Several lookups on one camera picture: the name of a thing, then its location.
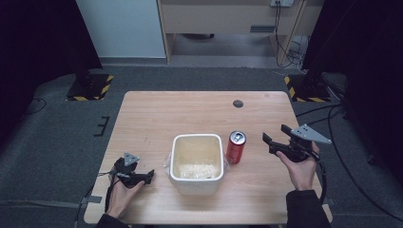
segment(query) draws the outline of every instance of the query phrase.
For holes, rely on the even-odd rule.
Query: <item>black tripod base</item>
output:
[[[76,79],[67,93],[68,101],[102,100],[109,89],[113,76],[90,74],[85,83]]]
[[[305,75],[288,75],[284,78],[293,102],[330,102],[330,95],[325,85],[317,84],[307,89],[303,86]]]

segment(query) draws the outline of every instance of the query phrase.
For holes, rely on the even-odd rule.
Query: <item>can lid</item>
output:
[[[229,138],[231,142],[235,144],[244,144],[246,142],[246,136],[241,131],[232,132]]]

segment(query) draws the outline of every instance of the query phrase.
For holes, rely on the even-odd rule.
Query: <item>yellow black hazard tape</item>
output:
[[[114,76],[112,75],[106,75],[105,77],[101,77],[100,79],[101,82],[97,82],[98,85],[95,92],[91,91],[90,94],[88,94],[86,91],[77,92],[77,94],[67,96],[67,100],[78,102],[102,100],[105,97],[107,91],[109,90],[113,77]]]
[[[293,88],[293,85],[290,83],[290,78],[285,77],[284,78],[285,84],[287,84],[287,88],[290,92],[290,97],[293,102],[316,102],[316,103],[323,103],[323,102],[330,102],[330,98],[319,98],[319,97],[299,97],[296,94],[295,89]]]

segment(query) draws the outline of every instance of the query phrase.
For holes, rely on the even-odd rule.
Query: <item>gray carpet floor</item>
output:
[[[131,90],[287,91],[283,81],[296,69],[108,66],[115,78],[101,101],[68,102],[74,81],[66,75],[38,87],[27,115],[15,127],[0,153],[0,227],[73,227],[76,206],[95,182],[123,97]],[[338,104],[292,103],[296,114]],[[348,120],[331,120],[340,157],[365,192],[387,211],[403,218],[402,189],[381,166],[367,164],[368,153]],[[298,117],[300,124],[326,118],[329,108]],[[103,137],[103,116],[110,121]],[[312,128],[330,138],[327,121]],[[403,227],[403,223],[374,207],[357,190],[331,145],[321,145],[328,179],[327,199],[332,227]],[[56,206],[43,206],[54,202]],[[79,227],[85,224],[83,207]]]

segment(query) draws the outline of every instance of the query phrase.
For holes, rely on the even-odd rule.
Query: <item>white plastic container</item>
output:
[[[172,146],[169,179],[187,196],[210,196],[224,176],[221,138],[215,134],[179,135]]]

